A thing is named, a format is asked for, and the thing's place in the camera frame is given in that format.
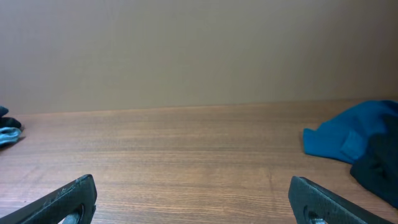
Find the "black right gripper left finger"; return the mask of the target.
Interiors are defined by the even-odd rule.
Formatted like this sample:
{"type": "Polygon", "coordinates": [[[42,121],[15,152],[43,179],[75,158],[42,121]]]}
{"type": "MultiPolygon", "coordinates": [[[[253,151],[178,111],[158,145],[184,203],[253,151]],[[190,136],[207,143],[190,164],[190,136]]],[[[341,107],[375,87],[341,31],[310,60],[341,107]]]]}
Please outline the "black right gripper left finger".
{"type": "Polygon", "coordinates": [[[91,174],[1,218],[3,224],[76,223],[90,224],[96,210],[97,191],[91,174]]]}

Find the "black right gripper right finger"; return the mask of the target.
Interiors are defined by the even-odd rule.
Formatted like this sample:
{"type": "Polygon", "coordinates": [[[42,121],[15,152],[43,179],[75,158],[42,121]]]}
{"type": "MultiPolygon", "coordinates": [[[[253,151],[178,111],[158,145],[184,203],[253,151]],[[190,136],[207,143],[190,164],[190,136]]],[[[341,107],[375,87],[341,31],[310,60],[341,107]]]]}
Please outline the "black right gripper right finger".
{"type": "Polygon", "coordinates": [[[292,177],[288,198],[298,224],[392,224],[304,177],[292,177]]]}

